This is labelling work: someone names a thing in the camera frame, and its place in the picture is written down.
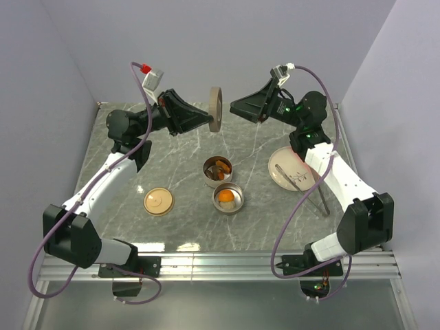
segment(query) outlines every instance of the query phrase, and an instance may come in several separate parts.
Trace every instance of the gray marble tabletop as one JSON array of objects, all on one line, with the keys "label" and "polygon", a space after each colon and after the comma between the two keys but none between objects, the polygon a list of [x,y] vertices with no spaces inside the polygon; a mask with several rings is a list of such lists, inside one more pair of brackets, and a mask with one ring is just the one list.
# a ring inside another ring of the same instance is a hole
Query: gray marble tabletop
[{"label": "gray marble tabletop", "polygon": [[[196,103],[206,110],[206,103]],[[82,166],[77,190],[102,166],[113,142],[107,138],[105,120],[114,109],[133,112],[142,104],[101,104]],[[324,131],[334,141],[331,114],[323,123]],[[220,133],[211,133],[204,125],[189,133],[171,136],[163,129],[150,134],[151,155],[136,177],[121,187],[98,222],[103,237],[146,244],[149,251],[226,252],[233,250],[271,250],[293,207],[301,195],[285,190],[270,177],[267,163],[271,154],[289,145],[293,127],[269,119],[253,124],[229,112],[223,105]],[[339,153],[348,161],[340,143]],[[232,182],[244,191],[245,205],[235,215],[218,213],[211,202],[213,189],[204,183],[201,167],[214,155],[227,157],[234,166]],[[143,205],[152,188],[165,187],[175,197],[171,212],[162,217],[149,215]],[[342,217],[342,210],[331,191],[323,185],[331,215],[324,218],[312,206],[303,204],[292,219],[280,249],[298,250],[305,244],[332,233]],[[311,198],[322,207],[318,192]]]}]

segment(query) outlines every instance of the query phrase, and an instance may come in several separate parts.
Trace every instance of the white wall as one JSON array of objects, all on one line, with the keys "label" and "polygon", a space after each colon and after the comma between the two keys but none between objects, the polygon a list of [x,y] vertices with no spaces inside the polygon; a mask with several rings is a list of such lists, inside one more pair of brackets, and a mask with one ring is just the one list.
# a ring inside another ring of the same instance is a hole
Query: white wall
[{"label": "white wall", "polygon": [[[235,100],[271,67],[308,66],[341,101],[395,0],[42,0],[99,101],[141,102],[127,63],[165,71],[162,87],[188,101],[211,86]],[[296,97],[317,89],[298,72]]]},{"label": "white wall", "polygon": [[440,2],[397,0],[342,102],[360,173],[395,200],[394,249],[421,330],[440,325]]},{"label": "white wall", "polygon": [[0,1],[0,320],[20,329],[42,214],[72,194],[96,104],[39,1]]}]

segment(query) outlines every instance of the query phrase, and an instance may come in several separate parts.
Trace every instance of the orange fruit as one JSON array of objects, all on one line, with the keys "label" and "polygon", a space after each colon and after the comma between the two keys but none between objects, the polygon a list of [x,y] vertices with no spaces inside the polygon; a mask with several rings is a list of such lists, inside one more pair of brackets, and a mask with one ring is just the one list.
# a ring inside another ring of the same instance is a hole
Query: orange fruit
[{"label": "orange fruit", "polygon": [[219,201],[233,201],[234,198],[234,194],[229,189],[223,189],[221,192],[219,192]]}]

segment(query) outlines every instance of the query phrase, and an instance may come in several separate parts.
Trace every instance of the orange food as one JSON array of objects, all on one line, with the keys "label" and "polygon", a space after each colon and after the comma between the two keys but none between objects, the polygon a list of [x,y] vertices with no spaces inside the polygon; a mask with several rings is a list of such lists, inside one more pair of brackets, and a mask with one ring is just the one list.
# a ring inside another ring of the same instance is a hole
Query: orange food
[{"label": "orange food", "polygon": [[234,198],[234,194],[229,189],[223,189],[221,192],[219,192],[219,201],[233,201]]},{"label": "orange food", "polygon": [[231,173],[231,169],[230,169],[230,167],[229,167],[228,165],[226,165],[225,163],[223,163],[221,160],[217,160],[217,161],[215,162],[215,164],[216,164],[217,166],[222,167],[222,169],[225,170],[225,172],[226,172],[227,174],[230,174],[230,173]]}]

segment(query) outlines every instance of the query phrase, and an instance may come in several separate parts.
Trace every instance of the metal bowl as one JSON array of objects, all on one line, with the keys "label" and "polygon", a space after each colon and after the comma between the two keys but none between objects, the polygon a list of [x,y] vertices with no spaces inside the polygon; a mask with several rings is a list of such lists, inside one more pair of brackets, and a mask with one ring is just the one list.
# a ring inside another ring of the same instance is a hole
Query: metal bowl
[{"label": "metal bowl", "polygon": [[[219,193],[223,189],[229,189],[234,194],[234,197],[235,197],[234,201],[236,204],[235,208],[233,208],[231,210],[225,210],[220,206]],[[243,207],[243,204],[245,203],[245,197],[244,197],[243,191],[241,190],[240,187],[238,187],[236,184],[231,184],[230,182],[228,182],[225,184],[221,184],[220,186],[218,186],[217,188],[214,189],[214,192],[212,193],[212,203],[214,204],[215,208],[219,212],[221,212],[225,215],[234,215],[238,211],[240,211],[240,209]]]},{"label": "metal bowl", "polygon": [[[228,165],[229,168],[231,169],[231,173],[229,173],[229,174],[225,173],[224,180],[215,181],[215,180],[212,180],[209,177],[207,177],[205,174],[205,171],[208,170],[209,168],[211,168],[212,166],[214,166],[215,162],[217,160],[221,160],[223,163]],[[221,184],[224,184],[225,182],[231,182],[233,172],[234,172],[234,168],[232,167],[231,162],[227,158],[222,157],[222,156],[214,156],[214,157],[207,159],[206,162],[203,164],[203,168],[202,168],[203,179],[205,180],[205,183],[207,185],[209,185],[209,187],[212,187],[212,188],[216,188],[216,187],[220,186]]]}]

